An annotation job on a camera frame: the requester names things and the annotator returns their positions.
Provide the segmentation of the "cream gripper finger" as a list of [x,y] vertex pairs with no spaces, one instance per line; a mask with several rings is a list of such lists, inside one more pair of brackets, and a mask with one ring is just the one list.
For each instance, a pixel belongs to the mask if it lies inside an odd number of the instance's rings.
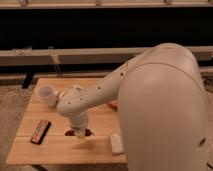
[[79,139],[85,139],[85,132],[75,132],[74,134]]

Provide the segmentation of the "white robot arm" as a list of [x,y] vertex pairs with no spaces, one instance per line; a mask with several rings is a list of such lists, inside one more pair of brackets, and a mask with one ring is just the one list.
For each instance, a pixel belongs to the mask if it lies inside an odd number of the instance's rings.
[[62,96],[57,111],[72,119],[113,100],[129,171],[206,171],[208,98],[187,48],[157,45],[91,88]]

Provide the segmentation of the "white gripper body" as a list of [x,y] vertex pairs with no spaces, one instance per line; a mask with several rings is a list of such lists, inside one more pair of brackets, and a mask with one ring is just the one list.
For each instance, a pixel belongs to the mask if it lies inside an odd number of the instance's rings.
[[77,133],[83,133],[88,126],[88,114],[86,111],[69,117],[71,129]]

